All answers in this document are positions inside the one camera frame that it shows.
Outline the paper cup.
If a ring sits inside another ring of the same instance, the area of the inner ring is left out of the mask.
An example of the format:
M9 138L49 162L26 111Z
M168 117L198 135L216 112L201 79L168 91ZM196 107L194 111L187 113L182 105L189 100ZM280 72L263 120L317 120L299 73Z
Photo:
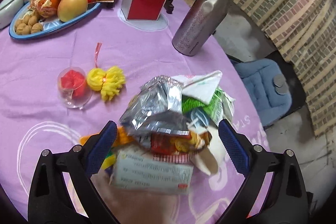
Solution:
M202 173L207 176L212 176L218 173L219 167L225 158L226 150L219 137L217 128L210 126L209 132L212 136L210 144L200 153L195 155L191 159L191 162Z

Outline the foil snack bag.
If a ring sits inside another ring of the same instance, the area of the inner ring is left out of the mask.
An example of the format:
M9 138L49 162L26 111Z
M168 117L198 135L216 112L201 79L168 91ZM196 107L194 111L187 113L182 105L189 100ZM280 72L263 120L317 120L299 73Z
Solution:
M120 118L125 132L156 161L182 164L202 152L212 139L204 126L182 113L183 83L156 76L140 87Z

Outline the green tea carton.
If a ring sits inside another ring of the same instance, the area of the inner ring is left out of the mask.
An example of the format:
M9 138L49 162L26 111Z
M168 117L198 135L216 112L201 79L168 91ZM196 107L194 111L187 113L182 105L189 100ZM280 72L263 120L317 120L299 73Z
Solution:
M194 98L182 96L182 112L191 121L196 120L197 126L218 127L223 119L232 122L235 112L234 102L234 98L218 87L208 105Z

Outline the white paper napkin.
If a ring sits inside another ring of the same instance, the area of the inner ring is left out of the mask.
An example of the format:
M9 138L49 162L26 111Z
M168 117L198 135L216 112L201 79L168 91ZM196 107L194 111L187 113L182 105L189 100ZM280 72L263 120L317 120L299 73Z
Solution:
M222 79L221 71L213 71L207 75L173 76L174 80L183 83L182 95L194 98L205 105L209 105Z

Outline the yellow yarn pompom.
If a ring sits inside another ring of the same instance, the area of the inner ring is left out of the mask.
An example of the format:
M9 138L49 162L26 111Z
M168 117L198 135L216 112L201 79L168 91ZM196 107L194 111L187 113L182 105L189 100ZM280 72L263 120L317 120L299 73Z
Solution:
M126 84L126 77L118 66L112 66L107 70L99 68L97 61L101 46L102 43L97 43L94 52L94 68L88 72L86 80L90 89L100 93L101 99L108 102L120 94Z

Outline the clear cup red jelly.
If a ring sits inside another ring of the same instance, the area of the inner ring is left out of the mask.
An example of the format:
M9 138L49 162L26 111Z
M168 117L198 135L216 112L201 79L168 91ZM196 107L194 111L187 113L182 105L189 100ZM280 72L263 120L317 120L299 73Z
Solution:
M86 74L79 67L69 67L61 71L57 84L59 98L69 109L82 110L92 96Z

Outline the purple printed tablecloth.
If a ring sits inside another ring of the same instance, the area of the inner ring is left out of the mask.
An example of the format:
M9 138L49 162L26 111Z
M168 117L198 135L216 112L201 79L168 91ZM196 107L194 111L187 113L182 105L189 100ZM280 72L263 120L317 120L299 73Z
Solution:
M249 94L215 38L193 57L181 55L171 40L188 12L174 0L168 25L151 32L122 21L120 9L98 9L75 25L34 40L15 40L1 30L1 185L17 210L27 215L28 193L44 149L66 152L81 136L118 121L140 86L155 76L193 76L222 71L221 88L234 101L234 127L253 144L268 147ZM120 67L126 85L105 103L93 94L83 110L66 108L58 95L58 75L66 68L88 72Z

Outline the blue cushioned chair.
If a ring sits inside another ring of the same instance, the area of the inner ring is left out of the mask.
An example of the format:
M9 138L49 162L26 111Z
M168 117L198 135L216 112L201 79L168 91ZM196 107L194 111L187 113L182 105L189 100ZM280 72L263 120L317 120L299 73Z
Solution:
M271 59L231 61L241 78L264 127L282 118L292 105L285 76Z

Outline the blue oval fruit plate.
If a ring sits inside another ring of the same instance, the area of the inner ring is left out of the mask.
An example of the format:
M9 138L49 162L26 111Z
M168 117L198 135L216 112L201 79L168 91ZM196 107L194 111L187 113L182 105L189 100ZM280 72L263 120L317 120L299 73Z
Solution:
M17 39L17 40L31 40L31 39L41 38L43 36L48 36L50 34L65 30L66 28L76 24L77 22L85 19L87 16L92 15L94 12L102 8L101 3L89 4L88 10L84 12L84 14L81 14L68 22L62 22L58 19L57 16L53 16L48 19L43 19L41 21L42 26L43 26L43 30L41 32L37 32L35 34L29 34L29 35L19 35L15 32L15 22L18 19L23 18L26 14L29 14L31 12L29 9L29 6L30 6L29 3L25 4L13 18L9 26L9 35L11 38Z

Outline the yellow apple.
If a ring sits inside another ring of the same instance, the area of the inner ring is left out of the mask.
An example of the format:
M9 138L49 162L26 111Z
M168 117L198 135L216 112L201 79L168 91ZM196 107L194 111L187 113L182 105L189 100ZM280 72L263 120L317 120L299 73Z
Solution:
M61 0L58 5L58 19L62 22L68 22L84 14L87 9L87 0Z

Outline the pile of walnuts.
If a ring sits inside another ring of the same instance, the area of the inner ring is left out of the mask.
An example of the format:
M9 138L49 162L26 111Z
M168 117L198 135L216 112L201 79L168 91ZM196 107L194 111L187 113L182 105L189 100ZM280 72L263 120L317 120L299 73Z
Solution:
M26 14L23 18L17 19L14 24L14 30L17 35L30 35L42 32L40 16L36 12Z

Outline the steel thermos bottle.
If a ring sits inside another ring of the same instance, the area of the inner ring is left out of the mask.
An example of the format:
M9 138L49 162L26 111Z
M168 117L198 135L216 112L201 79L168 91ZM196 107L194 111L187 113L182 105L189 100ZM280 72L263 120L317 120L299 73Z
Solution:
M196 0L172 39L183 55L196 55L226 17L232 0Z

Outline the wrapped orange in bag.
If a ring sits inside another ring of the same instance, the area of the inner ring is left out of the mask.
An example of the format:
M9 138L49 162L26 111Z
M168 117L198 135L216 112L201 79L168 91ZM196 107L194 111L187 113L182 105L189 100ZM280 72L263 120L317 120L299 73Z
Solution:
M29 9L37 12L42 18L49 18L57 14L61 0L31 0Z

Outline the white enamel lidded pot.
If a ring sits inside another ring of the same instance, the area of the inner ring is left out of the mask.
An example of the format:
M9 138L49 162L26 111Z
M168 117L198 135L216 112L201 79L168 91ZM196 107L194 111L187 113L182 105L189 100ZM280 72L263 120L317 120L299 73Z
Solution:
M3 0L0 6L0 29L7 27L17 12L23 7L24 0Z

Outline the brick pattern curtain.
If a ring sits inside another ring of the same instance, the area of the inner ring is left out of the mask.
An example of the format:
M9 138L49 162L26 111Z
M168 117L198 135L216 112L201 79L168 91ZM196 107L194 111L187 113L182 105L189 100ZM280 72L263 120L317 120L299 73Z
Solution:
M316 136L335 131L335 0L234 0L292 63Z

